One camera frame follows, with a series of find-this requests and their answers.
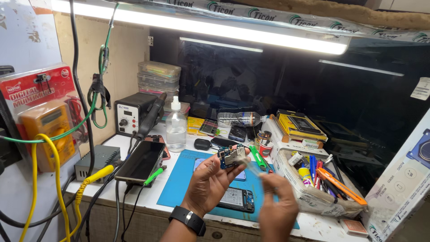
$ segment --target plastic water bottle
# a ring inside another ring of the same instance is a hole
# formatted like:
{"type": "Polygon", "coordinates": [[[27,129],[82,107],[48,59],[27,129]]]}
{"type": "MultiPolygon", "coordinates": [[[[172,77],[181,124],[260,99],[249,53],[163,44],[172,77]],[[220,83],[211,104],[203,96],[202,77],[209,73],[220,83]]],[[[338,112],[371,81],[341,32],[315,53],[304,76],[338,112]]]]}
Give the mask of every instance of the plastic water bottle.
{"type": "Polygon", "coordinates": [[[181,113],[178,96],[173,97],[172,112],[166,118],[167,149],[181,152],[187,146],[187,119],[181,113]]]}
{"type": "Polygon", "coordinates": [[[218,126],[220,127],[252,127],[266,121],[266,116],[261,117],[256,112],[220,112],[218,113],[218,126]]]}

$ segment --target green utility knife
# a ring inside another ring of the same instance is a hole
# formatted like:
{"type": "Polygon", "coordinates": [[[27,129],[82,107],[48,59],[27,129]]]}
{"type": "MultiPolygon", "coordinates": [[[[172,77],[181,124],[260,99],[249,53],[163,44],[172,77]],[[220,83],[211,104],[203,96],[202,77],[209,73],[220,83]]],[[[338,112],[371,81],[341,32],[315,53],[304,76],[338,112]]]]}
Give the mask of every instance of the green utility knife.
{"type": "Polygon", "coordinates": [[[255,161],[257,162],[257,165],[262,171],[266,171],[266,163],[264,162],[263,158],[258,153],[255,146],[249,146],[249,149],[251,150],[252,156],[254,157],[255,161]]]}

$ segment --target black watch strap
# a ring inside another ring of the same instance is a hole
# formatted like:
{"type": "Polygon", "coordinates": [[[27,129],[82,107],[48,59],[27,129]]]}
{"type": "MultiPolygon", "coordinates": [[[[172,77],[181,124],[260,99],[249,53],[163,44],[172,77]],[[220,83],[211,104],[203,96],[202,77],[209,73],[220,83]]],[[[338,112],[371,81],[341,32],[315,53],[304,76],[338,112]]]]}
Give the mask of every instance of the black watch strap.
{"type": "Polygon", "coordinates": [[[189,211],[188,209],[176,206],[173,209],[172,213],[170,214],[169,222],[171,222],[172,219],[177,219],[183,222],[185,225],[187,225],[192,230],[194,230],[197,236],[201,237],[205,235],[205,232],[206,232],[205,221],[203,221],[202,218],[200,218],[193,212],[189,211]]]}

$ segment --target stacked plastic containers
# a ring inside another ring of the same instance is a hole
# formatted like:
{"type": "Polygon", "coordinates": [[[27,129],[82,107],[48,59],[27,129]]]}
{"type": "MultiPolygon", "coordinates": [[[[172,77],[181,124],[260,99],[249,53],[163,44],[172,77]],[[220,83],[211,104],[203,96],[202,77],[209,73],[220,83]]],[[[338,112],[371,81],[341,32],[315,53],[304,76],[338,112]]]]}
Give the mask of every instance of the stacked plastic containers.
{"type": "Polygon", "coordinates": [[[137,79],[139,92],[160,96],[167,93],[165,107],[170,107],[173,96],[179,94],[179,76],[181,68],[175,65],[155,61],[144,61],[138,64],[137,79]]]}

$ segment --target workbench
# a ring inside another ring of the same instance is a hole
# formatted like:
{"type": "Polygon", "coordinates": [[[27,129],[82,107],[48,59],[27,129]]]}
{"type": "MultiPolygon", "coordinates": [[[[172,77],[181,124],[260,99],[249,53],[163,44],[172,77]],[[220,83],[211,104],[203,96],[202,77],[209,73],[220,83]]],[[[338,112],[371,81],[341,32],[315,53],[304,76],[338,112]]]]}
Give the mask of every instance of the workbench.
{"type": "MultiPolygon", "coordinates": [[[[227,133],[222,132],[222,136],[227,137],[229,128],[220,128],[225,130],[227,133]]],[[[166,127],[164,124],[157,124],[153,130],[149,133],[152,135],[162,135],[163,139],[166,140],[166,127]]],[[[187,134],[187,147],[186,149],[197,151],[194,148],[194,141],[197,138],[210,140],[211,137],[194,136],[187,134]]],[[[121,148],[121,160],[124,160],[127,156],[127,150],[129,148],[130,137],[116,135],[110,140],[104,143],[106,146],[116,146],[121,148]]],[[[214,149],[208,151],[201,151],[206,153],[215,154],[214,149]]],[[[179,157],[180,153],[170,152],[171,158],[164,160],[163,164],[167,165],[167,169],[160,174],[154,181],[151,188],[144,188],[140,194],[137,202],[135,213],[133,214],[130,227],[128,228],[125,240],[127,242],[144,241],[144,242],[157,242],[161,238],[162,234],[169,225],[168,217],[172,212],[173,208],[162,205],[157,205],[158,198],[168,180],[170,173],[179,157]]],[[[269,163],[272,164],[270,157],[267,158],[269,163]]],[[[115,180],[111,181],[104,191],[99,196],[96,204],[93,206],[90,216],[90,241],[91,242],[105,242],[112,241],[116,226],[117,212],[116,212],[116,201],[115,201],[115,180]]],[[[64,200],[67,201],[73,194],[78,190],[81,182],[73,181],[68,186],[64,200]]],[[[82,203],[80,205],[80,211],[82,215],[88,208],[89,201],[93,195],[102,186],[100,183],[89,184],[84,192],[82,203]]],[[[126,189],[126,183],[119,183],[119,195],[120,195],[120,208],[122,207],[123,194],[126,189]]],[[[125,217],[126,223],[130,217],[131,210],[136,201],[140,187],[135,186],[128,193],[125,199],[125,217]]],[[[76,226],[76,215],[74,214],[73,206],[68,207],[69,218],[71,225],[74,228],[76,226]]],[[[120,230],[117,241],[120,241],[120,235],[123,231],[122,223],[122,209],[120,210],[120,230]]],[[[260,232],[258,230],[258,223],[233,219],[228,217],[221,217],[216,215],[206,214],[206,233],[204,237],[199,237],[199,242],[259,242],[260,232]]],[[[356,236],[350,236],[345,233],[338,218],[335,217],[323,217],[317,214],[310,213],[299,213],[297,216],[297,222],[300,226],[299,230],[293,229],[291,231],[290,241],[323,241],[323,242],[368,242],[368,239],[360,238],[356,236]]],[[[85,237],[85,226],[81,233],[81,241],[87,241],[85,237]]]]}

